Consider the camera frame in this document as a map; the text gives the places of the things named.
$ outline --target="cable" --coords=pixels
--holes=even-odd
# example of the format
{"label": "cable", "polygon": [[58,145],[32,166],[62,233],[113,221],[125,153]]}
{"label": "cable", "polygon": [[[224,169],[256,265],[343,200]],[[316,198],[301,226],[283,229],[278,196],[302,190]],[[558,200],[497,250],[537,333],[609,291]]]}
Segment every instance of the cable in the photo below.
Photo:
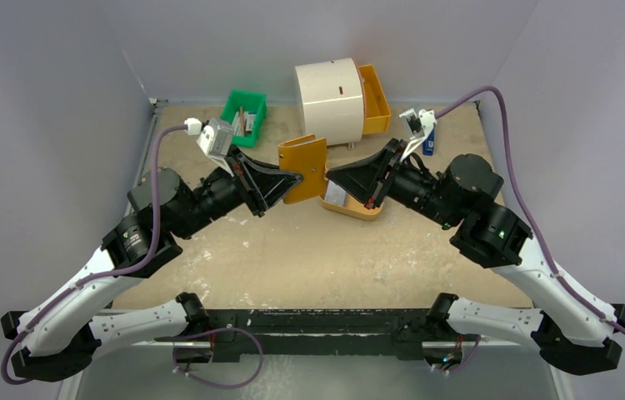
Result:
{"label": "cable", "polygon": [[428,170],[425,166],[425,164],[423,164],[423,160],[421,159],[421,156],[417,155],[415,152],[412,152],[410,154],[408,154],[408,157],[403,160],[403,163],[405,163],[408,166],[413,167],[413,163],[411,162],[411,158],[413,160],[415,160],[416,164],[417,164],[417,168],[420,170],[421,175],[423,175],[425,178],[427,178],[430,181],[434,181],[435,178],[433,177],[433,175],[430,173],[430,170]]}
{"label": "cable", "polygon": [[160,149],[160,143],[165,138],[165,135],[175,132],[187,130],[188,125],[175,125],[174,127],[167,127],[163,129],[161,132],[156,135],[153,139],[153,144],[151,146],[151,196],[152,196],[152,209],[153,209],[153,229],[152,229],[152,237],[151,237],[151,247],[148,249],[148,253],[146,257],[143,258],[140,262],[135,265],[120,269],[117,271],[107,271],[94,273],[91,275],[87,275],[82,279],[75,282],[72,287],[68,287],[67,289],[60,292],[53,300],[51,300],[45,307],[42,308],[35,317],[33,317],[30,322],[26,324],[26,327],[23,331],[21,331],[12,341],[11,344],[8,345],[8,349],[3,354],[3,359],[1,361],[1,378],[3,381],[8,383],[9,385],[22,385],[24,383],[28,383],[32,381],[32,379],[14,379],[8,374],[8,363],[13,355],[13,350],[15,350],[16,346],[29,334],[33,331],[36,325],[40,323],[40,321],[45,317],[47,313],[53,310],[55,306],[57,306],[62,300],[64,300],[67,296],[72,294],[72,292],[76,291],[78,288],[82,289],[86,283],[93,281],[94,279],[105,278],[105,277],[119,277],[122,275],[128,275],[129,273],[135,273],[139,269],[148,265],[153,259],[156,251],[158,250],[158,242],[160,241],[160,193],[158,191],[158,150]]}
{"label": "cable", "polygon": [[460,365],[450,370],[447,370],[447,373],[458,373],[460,370],[465,368],[467,364],[470,362],[470,360],[472,360],[472,358],[474,357],[474,354],[477,352],[477,349],[479,348],[480,340],[482,340],[482,337],[477,335],[477,338],[474,339],[474,346],[472,346],[472,350],[470,350],[469,354],[467,355],[467,358],[463,359],[462,362],[460,362]]}
{"label": "cable", "polygon": [[200,383],[203,383],[205,385],[208,385],[212,388],[217,388],[217,389],[239,389],[242,388],[246,385],[248,385],[249,383],[251,383],[254,379],[256,379],[256,377],[258,376],[258,374],[261,372],[261,368],[263,367],[263,347],[261,347],[261,342],[258,341],[258,339],[256,339],[255,336],[253,336],[250,332],[247,332],[243,329],[239,329],[238,327],[220,327],[218,329],[213,329],[211,331],[206,331],[206,332],[202,332],[202,333],[198,333],[195,335],[187,335],[187,336],[176,336],[176,337],[171,337],[171,339],[174,342],[189,342],[195,339],[199,339],[199,338],[204,338],[206,336],[212,336],[215,335],[217,333],[222,333],[222,332],[237,332],[237,333],[241,333],[245,336],[247,336],[248,338],[250,338],[253,342],[253,344],[256,345],[256,349],[258,350],[258,365],[256,366],[256,371],[253,372],[253,375],[251,377],[249,377],[247,380],[241,382],[241,383],[236,383],[233,385],[228,385],[228,384],[224,384],[224,383],[216,383],[216,382],[212,382],[212,381],[208,381],[207,379],[201,378],[201,377],[197,377],[195,375],[192,375],[190,372],[185,371],[184,369],[180,368],[178,366],[178,358],[176,357],[176,349],[172,350],[172,363],[175,364],[175,369],[172,370],[172,373],[180,373],[181,375],[183,375],[186,378],[190,378],[193,381],[197,381]]}
{"label": "cable", "polygon": [[514,171],[513,171],[513,160],[512,160],[512,155],[511,155],[511,146],[509,144],[509,127],[508,127],[508,119],[507,119],[507,106],[506,106],[506,103],[504,102],[504,97],[502,96],[502,93],[499,92],[499,89],[497,89],[494,86],[482,86],[482,87],[479,87],[479,88],[471,91],[470,93],[466,94],[465,96],[463,96],[462,98],[460,98],[459,100],[454,102],[453,104],[445,107],[440,112],[437,112],[435,114],[435,118],[436,119],[440,119],[440,117],[446,115],[447,113],[450,113],[452,110],[454,110],[455,108],[459,107],[461,104],[467,102],[471,98],[474,98],[478,94],[484,93],[484,92],[492,92],[492,93],[494,93],[494,96],[497,97],[497,101],[499,102],[499,110],[500,110],[500,113],[502,114],[502,134],[503,134],[503,139],[504,139],[504,152],[505,152],[506,160],[507,160],[507,170],[508,170],[508,175],[509,175],[509,181],[511,182],[511,186],[512,186],[513,192],[514,192],[514,194],[516,196],[516,199],[518,201],[519,207],[523,211],[524,215],[526,215],[526,219],[528,220],[529,224],[533,228],[533,231],[536,233],[536,240],[538,241],[538,245],[541,247],[541,251],[543,253],[543,256],[546,258],[546,262],[548,264],[548,267],[550,268],[551,272],[554,275],[556,275],[557,281],[561,284],[561,286],[565,289],[566,292],[570,293],[570,295],[573,298],[575,298],[575,300],[577,300],[585,308],[587,308],[592,313],[594,313],[596,316],[598,316],[600,318],[600,320],[604,321],[605,323],[607,323],[608,325],[610,325],[614,329],[617,329],[620,333],[623,333],[624,336],[625,336],[625,329],[621,325],[619,325],[618,323],[616,323],[614,321],[607,321],[606,320],[606,315],[604,314],[604,312],[600,311],[595,306],[593,306],[588,300],[586,300],[584,297],[580,296],[580,294],[578,292],[576,292],[575,289],[573,289],[570,286],[568,281],[566,281],[565,278],[561,276],[560,271],[558,271],[558,266],[556,265],[555,261],[553,261],[553,256],[551,255],[551,252],[548,249],[548,244],[546,243],[546,239],[543,237],[543,233],[538,228],[538,224],[536,223],[536,220],[533,218],[533,215],[528,211],[528,207],[526,206],[526,203],[523,201],[523,197],[521,196],[521,192],[518,190],[518,184],[516,182],[516,175],[514,174]]}
{"label": "cable", "polygon": [[440,369],[449,369],[452,366],[452,364],[449,363],[450,360],[453,360],[458,353],[460,354],[460,356],[463,355],[463,335],[457,335],[455,347],[453,347],[452,351],[442,359],[442,362],[446,364],[443,364]]}

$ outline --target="white connector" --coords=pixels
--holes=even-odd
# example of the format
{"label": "white connector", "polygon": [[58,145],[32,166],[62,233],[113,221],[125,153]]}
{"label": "white connector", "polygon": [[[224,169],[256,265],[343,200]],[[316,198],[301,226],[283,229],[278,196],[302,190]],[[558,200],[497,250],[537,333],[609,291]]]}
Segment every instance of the white connector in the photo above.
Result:
{"label": "white connector", "polygon": [[197,118],[186,119],[185,125],[187,125],[187,134],[190,136],[197,136],[202,133],[202,121]]}
{"label": "white connector", "polygon": [[399,117],[406,120],[409,118],[418,118],[422,129],[422,132],[411,131],[411,138],[401,155],[401,161],[403,161],[428,139],[430,133],[433,129],[435,129],[435,125],[438,123],[438,120],[435,118],[435,111],[433,110],[420,110],[419,112],[416,112],[413,108],[407,110],[406,112],[402,112]]}

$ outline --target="gray wall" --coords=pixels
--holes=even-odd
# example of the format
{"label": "gray wall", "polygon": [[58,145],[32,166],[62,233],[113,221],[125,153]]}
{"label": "gray wall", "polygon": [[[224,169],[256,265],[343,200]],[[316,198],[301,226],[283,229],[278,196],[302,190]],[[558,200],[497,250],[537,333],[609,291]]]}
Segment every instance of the gray wall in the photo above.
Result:
{"label": "gray wall", "polygon": [[[121,218],[150,114],[96,4],[0,1],[0,317],[49,296]],[[0,398],[56,393],[0,378]]]}
{"label": "gray wall", "polygon": [[[494,84],[507,99],[517,180],[553,255],[598,296],[625,303],[625,2],[541,0]],[[486,99],[501,165],[498,110]],[[617,340],[620,368],[575,377],[578,398],[625,398]]]}
{"label": "gray wall", "polygon": [[537,0],[109,0],[150,97],[294,99],[293,67],[373,63],[393,101],[451,102],[497,76]]}

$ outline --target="stained wooden surface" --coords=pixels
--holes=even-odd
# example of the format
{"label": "stained wooden surface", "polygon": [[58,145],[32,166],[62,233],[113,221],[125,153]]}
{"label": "stained wooden surface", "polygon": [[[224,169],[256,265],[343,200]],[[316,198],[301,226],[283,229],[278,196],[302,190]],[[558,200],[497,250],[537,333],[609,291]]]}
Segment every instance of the stained wooden surface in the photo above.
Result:
{"label": "stained wooden surface", "polygon": [[[330,147],[330,167],[374,154],[389,138],[407,138],[393,117],[403,109],[392,108],[387,133],[365,137],[351,151]],[[166,107],[158,129],[221,111]],[[474,106],[449,113],[436,134],[435,155],[423,158],[431,172],[444,170],[462,153],[491,162]],[[269,107],[257,147],[242,150],[277,164],[277,145],[300,135],[297,107]],[[160,165],[175,169],[191,188],[215,167],[185,132],[163,140]],[[178,240],[184,254],[117,298],[114,307],[149,308],[180,292],[197,293],[207,308],[427,308],[440,292],[501,306],[531,305],[512,284],[461,257],[448,242],[453,231],[391,199],[375,222],[328,211],[316,198],[280,202],[263,218],[241,206],[192,240]]]}

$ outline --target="orange drawer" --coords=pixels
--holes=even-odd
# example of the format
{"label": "orange drawer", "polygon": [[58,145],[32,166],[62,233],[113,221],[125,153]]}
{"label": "orange drawer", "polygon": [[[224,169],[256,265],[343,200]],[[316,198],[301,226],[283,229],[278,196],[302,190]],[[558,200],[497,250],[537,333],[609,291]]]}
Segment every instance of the orange drawer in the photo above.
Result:
{"label": "orange drawer", "polygon": [[388,130],[391,112],[383,94],[377,72],[372,64],[360,65],[359,73],[364,82],[364,129],[362,134],[384,133]]}

